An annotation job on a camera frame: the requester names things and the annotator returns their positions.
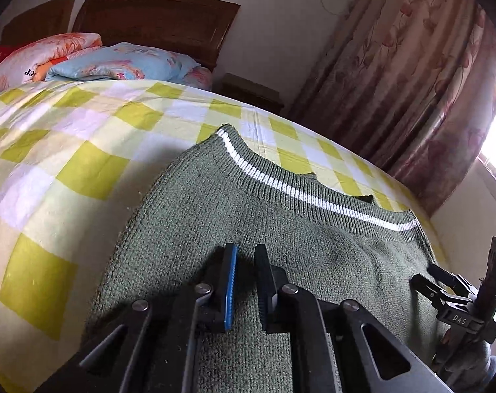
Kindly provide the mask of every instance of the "black clamp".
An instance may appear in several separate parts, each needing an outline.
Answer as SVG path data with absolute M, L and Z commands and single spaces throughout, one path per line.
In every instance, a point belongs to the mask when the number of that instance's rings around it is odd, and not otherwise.
M 175 297 L 135 300 L 35 392 L 126 393 L 145 383 L 152 392 L 193 391 L 203 333 L 224 333 L 232 324 L 237 250 L 226 244 L 202 281 Z
M 496 339 L 496 237 L 492 239 L 486 275 L 479 290 L 461 275 L 449 273 L 439 266 L 430 265 L 428 273 L 456 294 L 447 293 L 421 274 L 410 281 L 415 291 L 432 301 L 437 309 L 436 318 L 451 327 L 446 357 L 432 367 L 439 378 L 452 387 L 461 373 L 446 371 L 447 362 L 469 343 L 486 341 L 492 344 Z
M 289 333 L 294 393 L 337 393 L 327 334 L 345 393 L 450 393 L 404 344 L 355 300 L 318 300 L 255 247 L 259 316 L 268 334 Z

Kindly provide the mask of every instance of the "green knit sweater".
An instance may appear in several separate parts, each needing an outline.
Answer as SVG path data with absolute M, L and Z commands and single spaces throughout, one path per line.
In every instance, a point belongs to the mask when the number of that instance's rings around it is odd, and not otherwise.
M 239 245 L 233 328 L 205 339 L 199 391 L 292 391 L 288 335 L 260 327 L 253 268 L 259 243 L 291 282 L 319 299 L 356 299 L 431 360 L 444 325 L 410 290 L 410 278 L 435 262 L 414 214 L 284 170 L 250 150 L 230 125 L 184 152 L 155 182 L 108 263 L 87 333 L 123 303 L 175 293 L 228 242 Z

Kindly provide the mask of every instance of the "metal screw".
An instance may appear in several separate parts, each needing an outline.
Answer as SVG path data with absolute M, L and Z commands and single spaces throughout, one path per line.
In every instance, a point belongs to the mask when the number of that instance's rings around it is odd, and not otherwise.
M 195 292 L 197 294 L 204 295 L 210 293 L 211 291 L 212 291 L 212 287 L 207 283 L 198 283 L 197 285 L 195 285 Z
M 299 287 L 292 283 L 286 283 L 283 285 L 281 290 L 283 290 L 284 294 L 297 294 L 297 292 L 299 291 Z
M 349 312 L 356 312 L 357 310 L 359 310 L 359 303 L 357 303 L 357 301 L 355 300 L 344 300 L 343 307 Z
M 132 303 L 132 309 L 136 312 L 144 312 L 147 308 L 148 302 L 144 299 L 138 299 Z

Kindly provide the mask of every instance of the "ribbed neckline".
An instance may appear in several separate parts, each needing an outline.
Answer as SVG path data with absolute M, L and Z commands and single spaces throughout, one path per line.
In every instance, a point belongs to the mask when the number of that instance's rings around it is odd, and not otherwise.
M 412 211 L 388 211 L 283 169 L 253 152 L 229 124 L 201 145 L 210 146 L 228 182 L 312 221 L 403 242 L 425 237 Z

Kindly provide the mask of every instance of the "floral curtain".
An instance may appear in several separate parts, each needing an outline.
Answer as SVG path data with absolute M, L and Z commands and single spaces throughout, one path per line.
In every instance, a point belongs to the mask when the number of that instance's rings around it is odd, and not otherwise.
M 288 117 L 397 178 L 432 214 L 496 112 L 496 30 L 475 0 L 351 0 Z

